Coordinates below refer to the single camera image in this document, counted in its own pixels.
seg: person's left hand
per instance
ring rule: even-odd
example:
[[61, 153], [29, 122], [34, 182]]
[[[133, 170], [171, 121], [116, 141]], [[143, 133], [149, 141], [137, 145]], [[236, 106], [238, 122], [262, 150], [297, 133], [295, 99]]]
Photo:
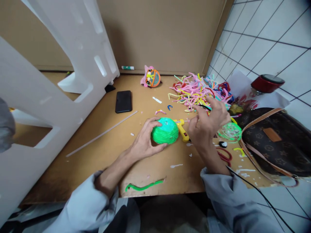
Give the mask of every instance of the person's left hand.
[[151, 132], [153, 128], [156, 126], [162, 126], [162, 124], [157, 121], [159, 119], [160, 118], [156, 116], [147, 119], [133, 144], [126, 150], [126, 153], [135, 161], [153, 156], [167, 147], [167, 143], [163, 143], [155, 147], [151, 145]]

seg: white tile wall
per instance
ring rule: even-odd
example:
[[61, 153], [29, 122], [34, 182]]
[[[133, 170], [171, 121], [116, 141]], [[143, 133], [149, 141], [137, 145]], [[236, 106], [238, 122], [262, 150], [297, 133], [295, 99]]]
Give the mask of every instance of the white tile wall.
[[249, 21], [251, 20], [254, 13], [256, 12], [257, 8], [259, 7], [260, 3], [261, 1], [254, 1], [254, 2], [246, 3], [232, 31], [243, 33]]
[[[209, 74], [214, 74], [219, 82], [227, 80], [234, 69], [251, 80], [264, 73], [278, 75], [285, 84], [277, 92], [291, 101], [286, 110], [308, 129], [310, 4], [308, 0], [236, 0], [209, 68]], [[296, 188], [269, 187], [262, 192], [295, 232], [311, 229], [311, 183], [302, 181]], [[255, 189], [249, 194], [285, 232], [290, 232]]]

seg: black smartphone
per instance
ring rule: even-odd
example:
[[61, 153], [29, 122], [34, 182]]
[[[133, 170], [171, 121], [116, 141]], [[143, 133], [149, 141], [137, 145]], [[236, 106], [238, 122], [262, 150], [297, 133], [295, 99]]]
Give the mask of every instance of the black smartphone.
[[117, 92], [116, 113], [132, 111], [131, 91]]

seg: beige wall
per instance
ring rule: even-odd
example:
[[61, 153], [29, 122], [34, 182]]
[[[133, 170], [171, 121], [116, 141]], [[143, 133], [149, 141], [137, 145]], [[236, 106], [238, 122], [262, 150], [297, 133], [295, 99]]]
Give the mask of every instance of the beige wall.
[[[119, 68], [202, 72], [225, 0], [98, 0]], [[68, 70], [70, 60], [20, 0], [0, 3], [0, 36], [39, 69]]]
[[54, 37], [21, 0], [0, 0], [0, 36], [39, 69], [72, 69]]

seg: wooden desk surface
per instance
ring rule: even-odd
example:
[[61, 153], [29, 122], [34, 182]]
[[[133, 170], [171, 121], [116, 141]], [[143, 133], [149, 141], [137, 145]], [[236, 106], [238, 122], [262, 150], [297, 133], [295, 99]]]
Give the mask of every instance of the wooden desk surface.
[[[131, 145], [145, 120], [153, 117], [156, 110], [162, 109], [167, 113], [167, 115], [158, 113], [157, 116], [165, 116], [172, 119], [186, 120], [196, 115], [195, 112], [189, 114], [184, 112], [186, 107], [183, 104], [172, 102], [172, 100], [168, 99], [167, 94], [174, 93], [169, 87], [174, 82], [177, 82], [176, 78], [173, 76], [162, 76], [163, 84], [150, 89], [140, 85], [141, 77], [141, 75], [121, 75], [115, 79], [114, 86], [116, 90], [107, 93], [101, 99], [34, 185], [22, 204], [68, 200], [72, 191], [88, 176], [97, 170], [108, 167], [123, 150]], [[115, 101], [117, 91], [125, 90], [131, 90], [132, 92], [133, 111], [116, 114]], [[160, 104], [152, 99], [153, 96], [161, 100], [162, 103]], [[168, 110], [168, 105], [173, 106], [171, 111]], [[75, 154], [66, 157], [67, 154], [111, 128], [134, 111], [138, 111], [138, 113]], [[188, 123], [184, 124], [184, 128], [187, 131]], [[233, 156], [231, 162], [233, 170], [256, 170], [247, 157], [240, 158], [239, 151], [232, 150], [236, 147], [239, 147], [238, 143], [229, 144], [227, 148]], [[170, 167], [177, 164], [183, 165], [175, 168]], [[126, 173], [119, 185], [120, 196], [136, 197], [203, 192], [204, 188], [200, 178], [200, 171], [203, 167], [204, 164], [194, 146], [187, 146], [186, 143], [182, 142], [181, 136], [179, 136], [177, 142], [169, 145], [163, 152], [139, 161]], [[256, 183], [258, 187], [271, 186], [271, 182], [265, 179], [257, 170], [245, 173], [250, 175], [246, 179], [253, 184]], [[143, 192], [133, 189], [125, 192], [125, 187], [129, 183], [136, 186], [145, 186], [164, 178], [164, 183], [153, 186]]]

